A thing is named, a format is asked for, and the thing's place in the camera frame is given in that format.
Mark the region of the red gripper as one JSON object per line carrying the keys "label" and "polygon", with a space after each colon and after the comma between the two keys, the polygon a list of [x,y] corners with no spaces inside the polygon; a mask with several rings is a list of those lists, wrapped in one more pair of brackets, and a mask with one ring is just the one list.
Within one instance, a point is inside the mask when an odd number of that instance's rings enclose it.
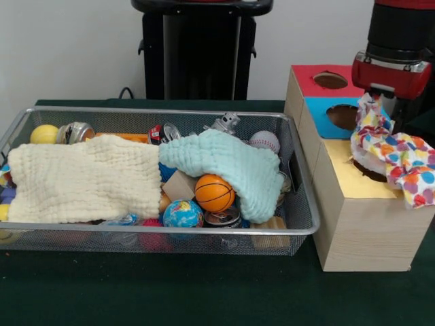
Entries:
{"label": "red gripper", "polygon": [[392,94],[405,100],[420,96],[432,75],[432,65],[426,61],[413,64],[377,60],[358,52],[352,65],[352,82],[366,91]]}

